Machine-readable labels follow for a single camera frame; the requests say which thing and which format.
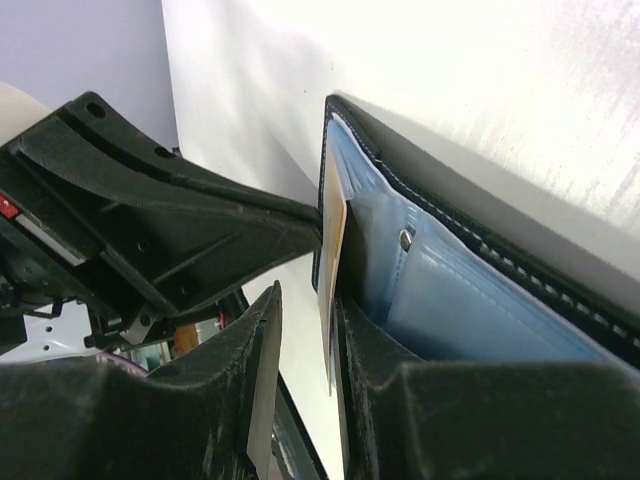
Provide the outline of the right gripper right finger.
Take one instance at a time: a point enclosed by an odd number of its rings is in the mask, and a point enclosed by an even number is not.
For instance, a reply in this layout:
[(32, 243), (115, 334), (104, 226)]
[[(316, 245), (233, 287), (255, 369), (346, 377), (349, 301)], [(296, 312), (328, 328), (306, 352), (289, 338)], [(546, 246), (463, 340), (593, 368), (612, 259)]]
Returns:
[(423, 360), (335, 305), (351, 479), (635, 479), (639, 387), (589, 363)]

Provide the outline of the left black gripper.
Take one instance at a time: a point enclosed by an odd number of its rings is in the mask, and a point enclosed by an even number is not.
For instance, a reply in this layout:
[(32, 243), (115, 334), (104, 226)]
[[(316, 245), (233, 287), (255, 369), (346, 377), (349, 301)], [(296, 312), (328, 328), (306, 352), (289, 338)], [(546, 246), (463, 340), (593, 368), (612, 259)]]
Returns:
[(1, 313), (88, 307), (85, 346), (169, 340), (195, 312), (316, 251), (318, 211), (166, 150), (88, 92), (1, 149)]

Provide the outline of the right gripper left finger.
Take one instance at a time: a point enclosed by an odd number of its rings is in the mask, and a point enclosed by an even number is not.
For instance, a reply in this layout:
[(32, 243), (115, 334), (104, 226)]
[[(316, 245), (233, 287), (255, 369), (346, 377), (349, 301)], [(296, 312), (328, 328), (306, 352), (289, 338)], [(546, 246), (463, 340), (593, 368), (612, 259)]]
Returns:
[(138, 376), (80, 361), (1, 370), (5, 479), (264, 479), (282, 333), (279, 284), (222, 332)]

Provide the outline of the gold credit card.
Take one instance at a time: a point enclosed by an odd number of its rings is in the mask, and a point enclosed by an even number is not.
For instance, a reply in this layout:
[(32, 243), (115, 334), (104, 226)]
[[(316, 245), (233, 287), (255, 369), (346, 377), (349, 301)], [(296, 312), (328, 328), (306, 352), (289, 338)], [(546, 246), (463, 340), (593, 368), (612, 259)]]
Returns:
[(333, 153), (327, 150), (323, 181), (323, 240), (318, 268), (318, 306), (329, 395), (332, 395), (336, 387), (333, 308), (346, 218), (347, 204), (339, 168)]

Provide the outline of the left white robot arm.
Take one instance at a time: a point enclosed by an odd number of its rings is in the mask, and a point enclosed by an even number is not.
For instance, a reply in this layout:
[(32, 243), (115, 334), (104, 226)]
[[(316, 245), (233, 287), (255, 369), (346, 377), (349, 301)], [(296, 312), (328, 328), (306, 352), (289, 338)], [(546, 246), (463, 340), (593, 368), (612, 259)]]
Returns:
[(203, 169), (87, 92), (1, 88), (1, 360), (170, 339), (318, 250), (319, 212)]

